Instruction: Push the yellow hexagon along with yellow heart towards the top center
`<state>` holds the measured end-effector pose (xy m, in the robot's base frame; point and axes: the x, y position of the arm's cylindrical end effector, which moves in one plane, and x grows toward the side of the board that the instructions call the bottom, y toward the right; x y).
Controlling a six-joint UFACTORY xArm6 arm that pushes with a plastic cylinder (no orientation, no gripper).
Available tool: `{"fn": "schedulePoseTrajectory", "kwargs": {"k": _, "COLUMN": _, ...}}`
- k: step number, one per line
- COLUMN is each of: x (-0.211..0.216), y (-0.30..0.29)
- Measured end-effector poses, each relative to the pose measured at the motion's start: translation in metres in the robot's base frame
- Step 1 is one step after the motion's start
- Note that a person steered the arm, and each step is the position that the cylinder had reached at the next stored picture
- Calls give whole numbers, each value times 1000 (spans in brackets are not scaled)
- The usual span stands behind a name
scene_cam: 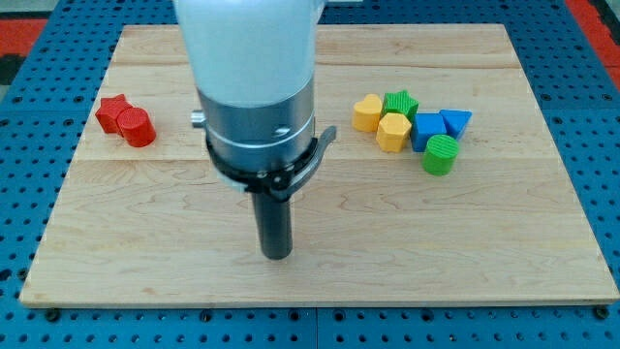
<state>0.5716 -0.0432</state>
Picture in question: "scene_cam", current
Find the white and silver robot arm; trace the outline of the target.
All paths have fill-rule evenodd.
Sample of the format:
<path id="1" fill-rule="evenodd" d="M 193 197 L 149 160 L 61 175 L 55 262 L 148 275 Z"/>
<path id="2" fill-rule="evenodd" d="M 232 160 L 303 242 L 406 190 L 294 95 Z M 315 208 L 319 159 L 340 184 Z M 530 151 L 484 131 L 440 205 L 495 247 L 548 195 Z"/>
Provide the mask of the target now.
<path id="1" fill-rule="evenodd" d="M 319 0 L 175 0 L 210 155 L 276 171 L 314 136 Z"/>

